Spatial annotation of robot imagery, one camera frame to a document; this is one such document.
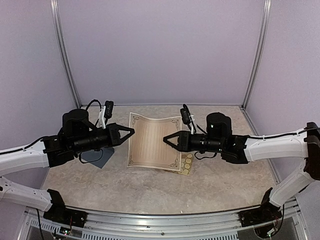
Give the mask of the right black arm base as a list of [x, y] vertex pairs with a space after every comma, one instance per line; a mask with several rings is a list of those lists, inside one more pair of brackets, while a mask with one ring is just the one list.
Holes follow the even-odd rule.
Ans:
[[250, 210], [242, 210], [238, 213], [242, 227], [259, 225], [282, 218], [283, 214], [280, 211], [280, 207], [275, 206], [270, 202], [272, 189], [273, 188], [271, 187], [265, 192], [259, 207]]

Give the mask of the left aluminium corner post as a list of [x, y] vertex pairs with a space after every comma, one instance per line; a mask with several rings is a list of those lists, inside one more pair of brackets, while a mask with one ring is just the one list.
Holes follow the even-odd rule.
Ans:
[[64, 40], [62, 22], [59, 11], [59, 3], [57, 0], [50, 0], [50, 8], [53, 19], [53, 25], [55, 30], [55, 35], [57, 38], [57, 44], [60, 52], [60, 57], [65, 72], [66, 80], [71, 92], [72, 100], [76, 108], [80, 109], [82, 107], [81, 99], [73, 78], [70, 61], [68, 58], [67, 48]]

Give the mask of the front aluminium frame rail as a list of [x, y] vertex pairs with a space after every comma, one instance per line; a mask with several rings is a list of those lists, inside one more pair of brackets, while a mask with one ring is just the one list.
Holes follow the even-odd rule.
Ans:
[[257, 239], [259, 226], [243, 227], [239, 209], [195, 214], [133, 214], [87, 210], [83, 227], [53, 222], [27, 208], [16, 240], [240, 240]]

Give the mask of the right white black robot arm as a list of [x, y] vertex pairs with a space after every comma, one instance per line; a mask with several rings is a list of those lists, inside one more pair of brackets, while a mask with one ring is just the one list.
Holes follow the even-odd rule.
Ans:
[[314, 122], [277, 135], [234, 135], [231, 118], [214, 112], [206, 117], [206, 132], [180, 130], [165, 136], [163, 142], [179, 152], [217, 153], [231, 164], [302, 158], [304, 161], [294, 172], [265, 193], [262, 206], [255, 212], [260, 222], [268, 221], [288, 199], [320, 179], [320, 129]]

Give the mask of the aluminium corner post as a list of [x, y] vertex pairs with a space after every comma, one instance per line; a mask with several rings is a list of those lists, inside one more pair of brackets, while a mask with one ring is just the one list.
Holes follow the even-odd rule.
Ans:
[[242, 109], [245, 112], [249, 106], [249, 102], [253, 93], [254, 85], [257, 79], [257, 74], [259, 71], [265, 40], [267, 36], [268, 31], [268, 25], [269, 25], [269, 19], [271, 14], [271, 8], [272, 8], [272, 1], [271, 0], [265, 0], [263, 5], [263, 11], [262, 11], [262, 18], [261, 18], [261, 24], [259, 29], [259, 35], [258, 35], [258, 41], [257, 46], [255, 50], [255, 55], [253, 59], [253, 65], [251, 68], [251, 72], [249, 75], [249, 81], [248, 85], [245, 91], [244, 99], [242, 101]]
[[53, 19], [53, 25], [55, 30], [55, 35], [57, 38], [57, 44], [60, 52], [60, 57], [65, 72], [66, 80], [71, 92], [72, 100], [76, 108], [80, 109], [82, 107], [81, 99], [73, 78], [70, 61], [68, 58], [67, 48], [64, 40], [62, 22], [59, 11], [59, 3], [57, 0], [50, 0], [50, 8]]

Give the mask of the blue grey envelope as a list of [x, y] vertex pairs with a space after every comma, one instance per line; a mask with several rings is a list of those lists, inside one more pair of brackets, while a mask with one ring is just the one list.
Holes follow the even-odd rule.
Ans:
[[99, 169], [102, 169], [109, 159], [115, 153], [113, 147], [104, 147], [99, 150], [90, 150], [79, 155], [79, 161], [82, 164], [91, 164]]

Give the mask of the beige lined letter paper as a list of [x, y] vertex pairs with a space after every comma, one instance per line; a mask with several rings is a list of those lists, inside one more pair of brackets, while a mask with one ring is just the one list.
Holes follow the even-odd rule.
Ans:
[[155, 119], [131, 112], [129, 127], [135, 133], [128, 140], [128, 168], [181, 170], [182, 153], [163, 141], [164, 137], [181, 130], [180, 116]]

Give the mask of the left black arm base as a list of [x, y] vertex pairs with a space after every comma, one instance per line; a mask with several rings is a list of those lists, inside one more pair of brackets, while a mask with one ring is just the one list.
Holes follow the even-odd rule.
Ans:
[[87, 212], [66, 207], [58, 191], [48, 189], [47, 192], [51, 197], [51, 207], [44, 211], [43, 217], [45, 219], [71, 227], [84, 228], [88, 216]]

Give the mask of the round sticker seal sheet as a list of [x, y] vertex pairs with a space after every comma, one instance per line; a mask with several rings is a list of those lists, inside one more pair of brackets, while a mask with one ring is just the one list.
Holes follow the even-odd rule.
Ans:
[[182, 153], [180, 162], [180, 171], [165, 170], [166, 172], [189, 176], [194, 161], [192, 153]]

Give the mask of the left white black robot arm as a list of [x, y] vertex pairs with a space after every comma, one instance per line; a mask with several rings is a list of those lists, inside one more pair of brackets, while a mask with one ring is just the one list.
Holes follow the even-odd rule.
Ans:
[[5, 175], [36, 168], [53, 168], [78, 158], [91, 150], [117, 147], [135, 133], [134, 129], [116, 123], [97, 127], [85, 109], [73, 109], [62, 116], [57, 135], [43, 136], [18, 148], [0, 154], [0, 199], [50, 213], [63, 223], [70, 211], [56, 190], [40, 190], [12, 182]]

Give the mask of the right aluminium corner post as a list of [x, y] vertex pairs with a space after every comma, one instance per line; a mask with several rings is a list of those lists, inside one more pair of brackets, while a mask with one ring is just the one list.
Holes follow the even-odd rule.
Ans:
[[253, 93], [254, 85], [257, 79], [257, 74], [259, 71], [265, 40], [267, 36], [268, 31], [268, 25], [269, 25], [269, 19], [271, 14], [271, 8], [272, 8], [272, 1], [271, 0], [265, 0], [263, 5], [263, 11], [262, 11], [262, 18], [261, 18], [261, 24], [259, 29], [259, 35], [258, 35], [258, 41], [257, 46], [255, 50], [255, 55], [253, 59], [253, 65], [251, 68], [251, 72], [249, 75], [249, 81], [248, 85], [245, 91], [244, 99], [242, 101], [242, 109], [245, 112], [249, 106], [249, 102]]

